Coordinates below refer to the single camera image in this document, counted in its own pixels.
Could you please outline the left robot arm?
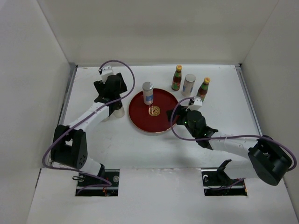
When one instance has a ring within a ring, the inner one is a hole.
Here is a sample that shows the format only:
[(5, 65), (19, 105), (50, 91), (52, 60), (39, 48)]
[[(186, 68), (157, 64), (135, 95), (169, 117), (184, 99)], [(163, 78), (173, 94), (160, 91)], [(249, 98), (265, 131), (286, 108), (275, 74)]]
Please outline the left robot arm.
[(54, 141), (58, 143), (51, 149), (52, 161), (72, 169), (89, 174), (89, 181), (100, 186), (105, 180), (105, 167), (88, 155), (87, 133), (111, 115), (121, 118), (125, 115), (120, 94), (127, 91), (121, 73), (109, 72), (102, 80), (95, 81), (98, 97), (92, 106), (70, 124), (58, 125), (54, 132)]

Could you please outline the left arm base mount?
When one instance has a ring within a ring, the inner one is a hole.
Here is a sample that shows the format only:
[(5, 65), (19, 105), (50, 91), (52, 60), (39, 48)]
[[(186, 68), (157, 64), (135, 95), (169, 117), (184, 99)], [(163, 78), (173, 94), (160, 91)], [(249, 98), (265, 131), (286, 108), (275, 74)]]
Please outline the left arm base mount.
[(118, 196), (120, 183), (119, 169), (106, 169), (103, 178), (108, 183), (85, 174), (78, 174), (72, 179), (77, 182), (75, 196)]

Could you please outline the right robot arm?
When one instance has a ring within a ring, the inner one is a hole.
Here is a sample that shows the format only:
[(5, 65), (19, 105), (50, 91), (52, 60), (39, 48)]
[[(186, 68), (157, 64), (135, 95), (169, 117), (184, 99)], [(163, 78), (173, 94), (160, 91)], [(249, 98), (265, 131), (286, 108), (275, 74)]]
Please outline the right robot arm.
[(250, 161), (256, 175), (265, 183), (276, 186), (292, 169), (292, 159), (286, 149), (271, 137), (263, 135), (226, 135), (206, 124), (205, 117), (197, 110), (186, 106), (166, 112), (171, 124), (184, 126), (192, 136), (181, 140), (194, 141), (202, 148), (223, 151), (241, 156)]

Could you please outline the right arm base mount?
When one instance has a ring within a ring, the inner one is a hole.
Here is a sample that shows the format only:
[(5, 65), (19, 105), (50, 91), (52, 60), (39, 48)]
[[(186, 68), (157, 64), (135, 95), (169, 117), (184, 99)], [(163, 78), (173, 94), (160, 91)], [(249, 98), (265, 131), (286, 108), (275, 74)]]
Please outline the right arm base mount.
[(245, 178), (231, 179), (225, 168), (232, 160), (225, 160), (217, 168), (201, 170), (205, 196), (247, 196)]

